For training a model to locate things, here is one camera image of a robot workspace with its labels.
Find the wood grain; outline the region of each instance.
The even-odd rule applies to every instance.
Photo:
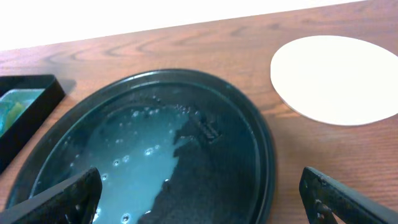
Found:
[[[79,101],[138,72],[191,68],[238,87],[272,130],[277,189],[269,223],[308,223],[299,195],[305,166],[398,211],[398,115],[358,127],[318,123],[283,104],[270,81],[276,50],[310,35],[354,37],[398,55],[397,11],[396,1],[365,1],[0,52],[0,75],[52,73],[68,92],[1,174],[0,209],[38,140]]]

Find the black rectangular tray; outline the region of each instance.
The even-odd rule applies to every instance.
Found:
[[[0,77],[0,97],[12,89],[44,89],[44,91],[0,136],[0,173],[17,156],[65,96],[54,75]]]

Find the water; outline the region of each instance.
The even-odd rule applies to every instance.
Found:
[[[175,108],[144,107],[107,118],[91,130],[69,169],[76,174],[97,167],[101,174],[103,189],[94,224],[136,223],[150,212],[162,183],[177,165],[174,150],[187,141],[173,145],[174,132],[188,116]]]

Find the black oval tray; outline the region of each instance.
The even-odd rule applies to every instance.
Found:
[[[134,91],[135,89],[139,90],[143,86],[152,86],[152,85],[158,86],[159,84],[168,85],[169,83],[173,83],[173,85],[177,83],[178,85],[201,86],[201,88],[204,91],[210,91],[211,94],[214,93],[214,96],[216,95],[220,96],[221,101],[228,102],[228,104],[232,104],[232,106],[218,107],[218,105],[215,105],[216,101],[214,98],[206,98],[204,97],[204,95],[192,94],[194,93],[194,91],[193,90],[190,91],[189,88],[186,94],[180,94],[178,98],[176,98],[176,96],[173,95],[172,92],[163,91],[161,94],[162,98],[161,104],[163,105],[176,105],[176,104],[191,105],[191,106],[196,105],[200,109],[200,111],[204,111],[204,113],[206,113],[206,111],[217,111],[217,113],[220,116],[223,116],[222,114],[225,114],[225,117],[231,117],[231,118],[234,116],[229,116],[228,113],[236,113],[239,114],[240,117],[245,119],[245,122],[247,122],[248,126],[250,127],[251,134],[250,133],[249,134],[243,133],[243,134],[246,137],[252,136],[250,138],[253,140],[253,142],[246,142],[247,145],[245,145],[246,144],[245,142],[239,141],[239,133],[236,134],[235,132],[233,133],[234,134],[233,138],[228,138],[228,133],[230,133],[231,131],[223,129],[222,127],[221,128],[219,127],[219,130],[221,130],[219,133],[217,132],[217,130],[214,130],[217,129],[216,126],[215,128],[213,128],[206,123],[204,125],[199,124],[200,127],[199,129],[201,132],[205,133],[204,135],[202,135],[204,136],[202,137],[202,140],[205,142],[207,146],[209,146],[210,144],[227,146],[232,150],[233,153],[233,155],[231,155],[232,159],[228,157],[228,155],[225,157],[224,154],[220,155],[220,153],[213,151],[215,152],[213,153],[213,155],[219,156],[216,157],[215,159],[226,158],[236,162],[239,161],[241,158],[241,160],[244,162],[243,164],[235,164],[236,166],[230,166],[232,167],[231,172],[232,170],[234,170],[233,172],[241,172],[242,170],[248,171],[251,169],[251,168],[250,169],[246,168],[245,166],[253,167],[253,169],[256,170],[253,173],[246,173],[248,176],[252,176],[248,177],[248,179],[250,178],[254,179],[255,184],[253,186],[249,186],[253,192],[249,193],[242,192],[241,194],[255,196],[255,197],[253,196],[254,199],[244,199],[246,200],[245,201],[246,203],[248,200],[250,200],[251,203],[250,209],[248,209],[251,211],[249,214],[250,218],[248,218],[248,223],[264,223],[269,214],[272,195],[274,193],[275,158],[271,144],[272,142],[271,135],[267,129],[267,126],[260,112],[258,112],[255,106],[239,90],[231,86],[229,83],[226,83],[225,81],[219,78],[216,78],[214,76],[211,76],[203,72],[198,72],[193,70],[177,70],[177,69],[146,72],[117,81],[92,94],[87,99],[83,100],[73,109],[71,109],[40,140],[40,142],[36,145],[35,149],[33,150],[32,154],[26,160],[24,166],[21,169],[21,172],[17,177],[16,183],[12,188],[12,192],[9,196],[7,207],[11,207],[29,198],[29,196],[32,194],[32,191],[34,190],[33,188],[36,178],[38,177],[40,170],[42,169],[47,157],[50,155],[50,153],[53,151],[54,148],[57,148],[58,145],[63,145],[67,136],[68,137],[71,136],[70,133],[73,133],[73,130],[76,129],[75,124],[80,123],[79,125],[77,125],[79,126],[79,128],[84,128],[85,125],[87,124],[95,125],[95,119],[97,119],[98,116],[100,119],[102,119],[101,118],[102,112],[106,110],[108,111],[117,110],[118,106],[123,106],[123,104],[131,103],[130,101],[134,101],[133,103],[148,104],[150,103],[150,100],[146,98],[142,99],[139,98],[138,100],[137,99],[130,100],[132,99],[129,97],[130,94],[132,94],[131,92]],[[117,102],[118,100],[121,102],[114,104],[109,103],[110,101]],[[94,119],[91,119],[90,121],[89,119],[90,114],[94,113],[93,111],[96,111],[97,108],[101,107],[105,109],[98,109],[99,113],[97,113],[97,115],[94,116]],[[234,120],[227,120],[226,122],[228,123],[227,124],[228,127],[233,127],[235,123]],[[84,137],[82,137],[81,135],[76,136],[76,138],[80,139],[83,138],[82,141],[84,141]],[[228,141],[234,141],[234,144],[237,144],[239,146],[234,147],[233,145],[229,144]],[[253,145],[255,147],[254,148],[245,147],[250,145]],[[58,154],[57,152],[52,152],[51,155],[61,156],[61,157],[69,156],[68,150],[63,151],[62,153],[60,152]],[[43,175],[51,175],[51,173],[61,172],[64,169],[63,164],[60,164],[60,162],[57,160],[56,161],[53,160],[52,167],[53,169],[48,170]],[[245,177],[246,174],[244,173],[240,174],[240,177]],[[60,182],[63,179],[68,178],[68,176],[69,174],[63,176],[61,179],[57,179],[56,182],[51,183],[50,185],[54,185],[57,182]],[[242,182],[240,183],[240,185],[242,187],[246,185],[246,183]],[[34,194],[37,194],[43,190],[45,189],[35,190]],[[231,198],[238,198],[237,200],[240,200],[239,197],[240,196],[237,197],[236,195],[231,195]],[[239,201],[235,200],[235,203],[237,206],[239,205]]]

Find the water bubble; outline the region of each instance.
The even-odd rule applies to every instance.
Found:
[[[153,153],[154,153],[154,148],[153,147],[145,149],[145,151],[144,151],[145,156],[150,156]]]
[[[129,159],[130,159],[130,156],[129,156],[129,155],[126,155],[126,156],[123,157],[122,160],[123,160],[123,162],[128,162]]]
[[[123,214],[120,221],[122,224],[128,223],[130,221],[130,214],[128,214],[128,213]]]
[[[94,214],[93,222],[95,222],[95,220],[98,219],[100,213],[101,213],[101,209],[97,208],[97,210],[95,211],[95,214]]]
[[[115,159],[113,161],[113,166],[118,166],[120,164],[120,160],[119,159]]]
[[[138,111],[135,111],[133,114],[132,114],[132,117],[137,117],[139,115],[139,112]]]

